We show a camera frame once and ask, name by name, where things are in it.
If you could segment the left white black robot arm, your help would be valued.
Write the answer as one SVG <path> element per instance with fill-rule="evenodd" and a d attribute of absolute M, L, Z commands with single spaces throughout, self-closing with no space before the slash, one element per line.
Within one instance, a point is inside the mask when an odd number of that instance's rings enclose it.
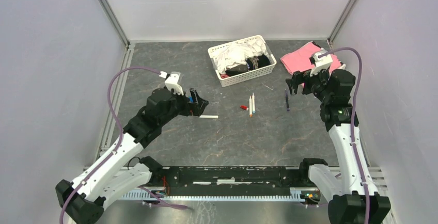
<path fill-rule="evenodd" d="M 59 222 L 67 214 L 76 223 L 96 223 L 104 210 L 116 198 L 137 185 L 157 186 L 162 172 L 140 164 L 134 174 L 115 176 L 136 154 L 146 148 L 162 133 L 162 128 L 177 116 L 199 117 L 209 101 L 190 89 L 190 96 L 178 95 L 166 87 L 156 89 L 146 105 L 130 119 L 121 136 L 92 166 L 71 181 L 61 180 L 55 186 L 61 207 Z"/>

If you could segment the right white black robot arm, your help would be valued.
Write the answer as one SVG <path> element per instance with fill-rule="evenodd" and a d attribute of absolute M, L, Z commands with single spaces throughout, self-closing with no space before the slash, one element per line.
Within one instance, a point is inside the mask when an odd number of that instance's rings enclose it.
<path fill-rule="evenodd" d="M 302 162 L 307 168 L 299 171 L 299 182 L 318 187 L 327 201 L 330 223 L 383 223 L 391 203 L 379 193 L 366 164 L 355 106 L 350 103 L 356 77 L 343 69 L 323 69 L 315 75 L 307 70 L 294 72 L 286 83 L 291 94 L 302 85 L 303 94 L 313 94 L 321 102 L 320 117 L 340 169 L 336 177 L 325 163 L 308 159 Z"/>

